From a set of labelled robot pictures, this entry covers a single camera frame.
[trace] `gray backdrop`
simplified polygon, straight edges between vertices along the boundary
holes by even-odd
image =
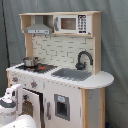
[[[106,119],[113,128],[128,128],[127,7],[127,0],[4,0],[10,63],[18,64],[25,57],[20,13],[103,11],[102,70],[115,77],[106,88]]]
[[[5,27],[2,10],[2,1],[0,0],[0,97],[4,95],[7,88],[6,68],[8,67],[7,49],[5,38]]]

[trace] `knob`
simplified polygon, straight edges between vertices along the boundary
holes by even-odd
[[[31,85],[32,85],[32,88],[35,88],[37,86],[36,82],[32,82]]]
[[[17,77],[13,77],[13,80],[14,82],[17,82],[18,81],[18,78]]]

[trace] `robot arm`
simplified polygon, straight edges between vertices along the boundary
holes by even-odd
[[[16,121],[5,125],[2,128],[37,128],[37,125],[33,118],[29,115],[19,116]]]
[[[4,97],[9,98],[16,103],[17,115],[22,113],[22,97],[23,97],[23,87],[21,84],[16,84],[7,88]]]

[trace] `white tile backsplash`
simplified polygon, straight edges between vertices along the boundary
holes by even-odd
[[[93,56],[93,39],[40,34],[32,42],[33,56],[39,57],[41,63],[75,68],[81,51],[86,50]],[[86,62],[86,70],[92,70],[86,55],[82,55],[81,62]]]

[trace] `cabinet door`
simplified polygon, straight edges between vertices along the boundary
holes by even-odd
[[[82,128],[81,91],[59,83],[45,82],[46,128]]]

